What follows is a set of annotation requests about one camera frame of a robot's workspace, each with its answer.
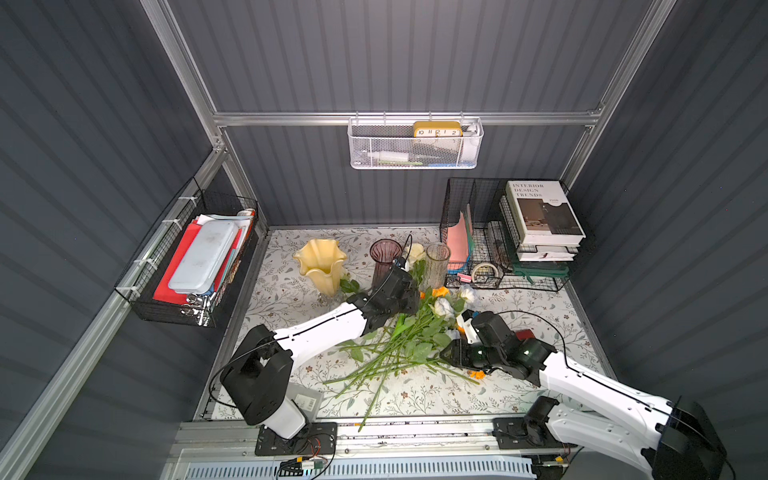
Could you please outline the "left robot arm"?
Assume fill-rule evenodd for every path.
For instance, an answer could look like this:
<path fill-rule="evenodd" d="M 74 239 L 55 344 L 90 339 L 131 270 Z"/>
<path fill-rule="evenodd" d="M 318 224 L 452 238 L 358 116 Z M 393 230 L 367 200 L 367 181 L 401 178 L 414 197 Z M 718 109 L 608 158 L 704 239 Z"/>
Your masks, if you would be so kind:
<path fill-rule="evenodd" d="M 418 283 L 396 264 L 369 292 L 352 295 L 333 310 L 292 327 L 251 328 L 231 359 L 213 374 L 249 425 L 263 425 L 291 440 L 307 430 L 308 420 L 288 397 L 295 370 L 330 348 L 382 328 L 397 314 L 418 311 Z"/>

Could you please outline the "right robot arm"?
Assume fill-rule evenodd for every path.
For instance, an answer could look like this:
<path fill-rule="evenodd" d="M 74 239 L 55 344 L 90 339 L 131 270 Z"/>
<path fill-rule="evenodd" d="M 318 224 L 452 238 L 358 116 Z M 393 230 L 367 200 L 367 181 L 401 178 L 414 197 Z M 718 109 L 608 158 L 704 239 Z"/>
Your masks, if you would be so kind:
<path fill-rule="evenodd" d="M 529 330 L 513 331 L 501 315 L 469 310 L 439 354 L 473 373 L 503 372 L 545 390 L 523 419 L 494 423 L 500 448 L 526 442 L 576 445 L 636 468 L 653 479 L 718 479 L 732 464 L 703 407 L 631 388 L 571 359 Z"/>

